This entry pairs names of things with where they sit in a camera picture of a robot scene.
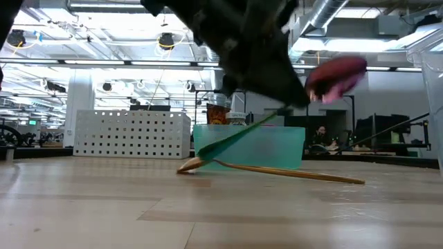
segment table surface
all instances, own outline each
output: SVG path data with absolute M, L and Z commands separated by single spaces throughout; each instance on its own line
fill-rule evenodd
M 176 175 L 184 160 L 41 158 L 0 165 L 2 248 L 443 248 L 434 169 L 303 161 L 366 185 L 241 172 Z

